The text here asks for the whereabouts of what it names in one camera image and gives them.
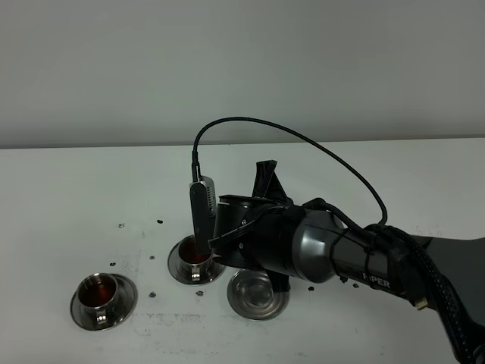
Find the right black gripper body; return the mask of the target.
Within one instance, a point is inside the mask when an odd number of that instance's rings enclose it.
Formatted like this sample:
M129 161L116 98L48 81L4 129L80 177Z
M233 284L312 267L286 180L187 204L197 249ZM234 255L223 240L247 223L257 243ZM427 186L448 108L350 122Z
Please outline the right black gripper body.
M217 205L210 247L222 265L295 271L293 236L302 220L303 208L292 203L225 195Z

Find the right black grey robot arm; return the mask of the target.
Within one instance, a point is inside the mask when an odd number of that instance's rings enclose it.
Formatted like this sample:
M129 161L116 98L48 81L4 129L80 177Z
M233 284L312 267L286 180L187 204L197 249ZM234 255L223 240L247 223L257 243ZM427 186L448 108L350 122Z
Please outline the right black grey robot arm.
M208 192L220 264L289 279L353 280L436 311L460 363L484 361L484 241L417 236L385 224L360 227L321 198L300 206L273 161L259 162L251 196Z

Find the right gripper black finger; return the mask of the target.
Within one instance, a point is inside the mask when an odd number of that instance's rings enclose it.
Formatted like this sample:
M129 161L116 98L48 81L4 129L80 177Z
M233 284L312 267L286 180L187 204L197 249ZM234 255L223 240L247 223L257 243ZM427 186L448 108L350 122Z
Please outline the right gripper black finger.
M288 293L291 289L289 285L289 277L287 275L269 271L269 281L274 293Z
M277 161L267 160L256 163L255 182L252 197L270 200L286 200L286 193L276 175Z

